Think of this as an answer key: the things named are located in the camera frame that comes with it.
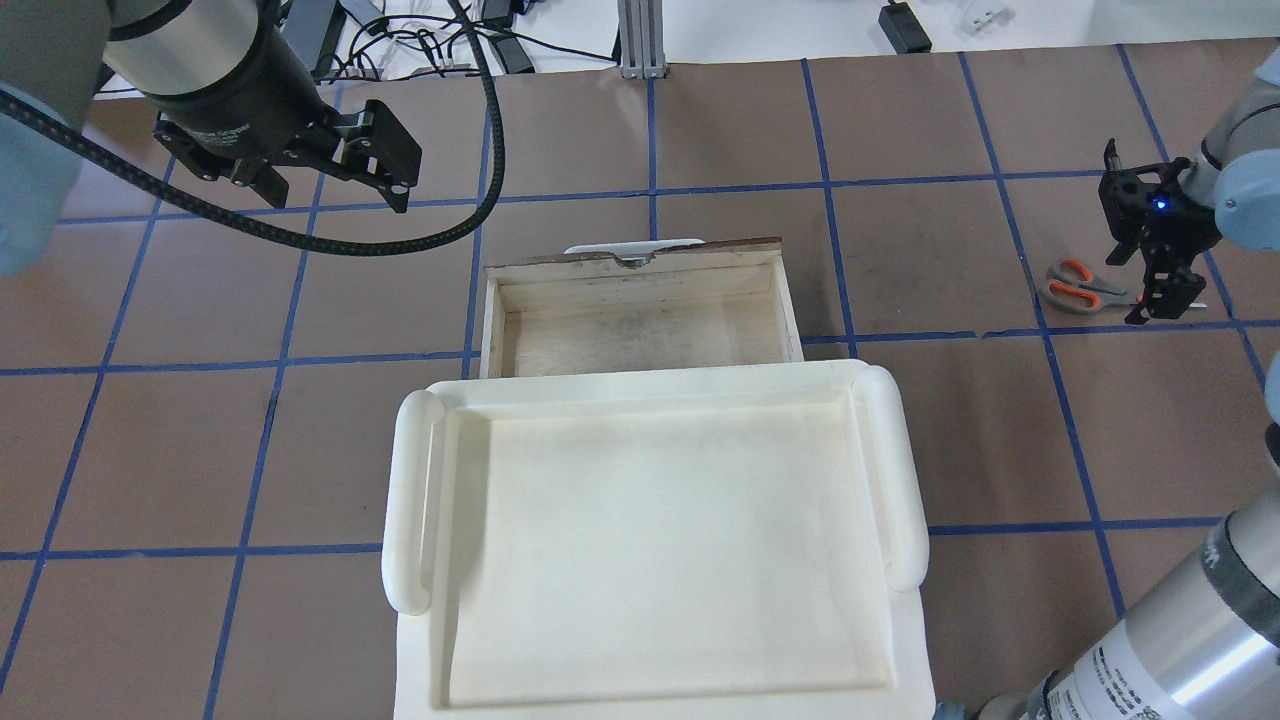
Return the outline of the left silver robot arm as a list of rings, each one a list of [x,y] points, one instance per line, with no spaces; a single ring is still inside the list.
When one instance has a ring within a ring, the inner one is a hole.
[[[397,213],[421,149],[378,100],[342,114],[287,42],[275,1],[5,1],[3,4],[3,274],[35,265],[83,163],[247,234],[314,252],[355,247],[279,231],[219,208],[92,142],[82,129],[99,72],[159,113],[154,131],[188,173],[284,208],[284,167],[378,191]]]

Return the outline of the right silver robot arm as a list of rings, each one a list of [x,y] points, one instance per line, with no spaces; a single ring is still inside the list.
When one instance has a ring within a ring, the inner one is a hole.
[[[1274,38],[914,56],[909,118],[959,181],[908,214],[931,232],[911,310],[942,340],[867,347],[902,383],[931,533],[936,693],[1023,694],[1133,612],[1212,520],[1274,480],[1256,373],[1277,259],[1225,249],[1204,320],[1123,329],[1030,296],[1025,270],[1107,252],[1085,158],[1116,135],[1187,154]]]

